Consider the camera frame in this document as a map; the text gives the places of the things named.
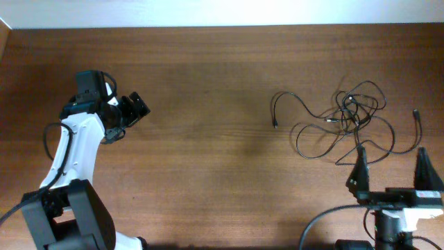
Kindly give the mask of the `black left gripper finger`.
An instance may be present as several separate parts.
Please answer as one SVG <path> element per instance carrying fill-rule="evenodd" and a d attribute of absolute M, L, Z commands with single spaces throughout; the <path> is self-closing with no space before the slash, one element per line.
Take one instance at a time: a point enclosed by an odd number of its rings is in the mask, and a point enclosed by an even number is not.
<path fill-rule="evenodd" d="M 129 95 L 129 99 L 131 100 L 131 108 L 133 110 L 133 113 L 138 118 L 143 118 L 151 112 L 151 110 L 145 104 L 143 99 L 138 95 L 138 93 L 132 92 Z"/>
<path fill-rule="evenodd" d="M 141 118 L 138 118 L 131 108 L 131 100 L 128 96 L 122 96 L 121 101 L 119 103 L 121 113 L 122 113 L 122 119 L 123 119 L 123 125 L 126 127 L 131 127 L 135 123 L 137 123 Z"/>

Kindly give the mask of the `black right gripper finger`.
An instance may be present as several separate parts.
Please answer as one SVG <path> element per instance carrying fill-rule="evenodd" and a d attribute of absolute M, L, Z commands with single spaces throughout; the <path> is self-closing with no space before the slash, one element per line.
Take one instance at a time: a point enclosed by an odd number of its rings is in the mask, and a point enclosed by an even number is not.
<path fill-rule="evenodd" d="M 443 191 L 443 181 L 433 168 L 424 147 L 418 149 L 413 186 L 416 190 Z"/>
<path fill-rule="evenodd" d="M 357 200 L 365 199 L 369 193 L 369 173 L 366 150 L 363 146 L 357 147 L 357 160 L 350 172 L 350 175 L 345 183 L 348 191 Z"/>

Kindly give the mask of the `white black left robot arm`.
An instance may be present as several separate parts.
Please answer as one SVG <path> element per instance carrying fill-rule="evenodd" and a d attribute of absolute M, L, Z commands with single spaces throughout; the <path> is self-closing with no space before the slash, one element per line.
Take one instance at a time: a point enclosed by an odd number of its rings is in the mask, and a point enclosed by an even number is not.
<path fill-rule="evenodd" d="M 37 249 L 147 249 L 142 237 L 116 230 L 92 186 L 102 144 L 123 139 L 150 110 L 136 92 L 117 96 L 107 72 L 76 74 L 78 91 L 60 112 L 56 153 L 39 189 L 23 195 L 20 209 Z"/>

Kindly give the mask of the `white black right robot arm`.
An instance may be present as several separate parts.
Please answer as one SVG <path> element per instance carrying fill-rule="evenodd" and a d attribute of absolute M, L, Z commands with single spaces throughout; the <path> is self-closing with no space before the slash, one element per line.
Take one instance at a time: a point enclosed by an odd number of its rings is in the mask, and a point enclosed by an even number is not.
<path fill-rule="evenodd" d="M 346 185 L 358 204 L 375 216 L 374 244 L 365 240 L 337 240 L 335 249 L 413 249 L 413 232 L 420 219 L 443 214 L 443 181 L 433 168 L 427 151 L 421 147 L 416 157 L 413 187 L 388 187 L 371 192 L 366 150 L 358 157 Z"/>

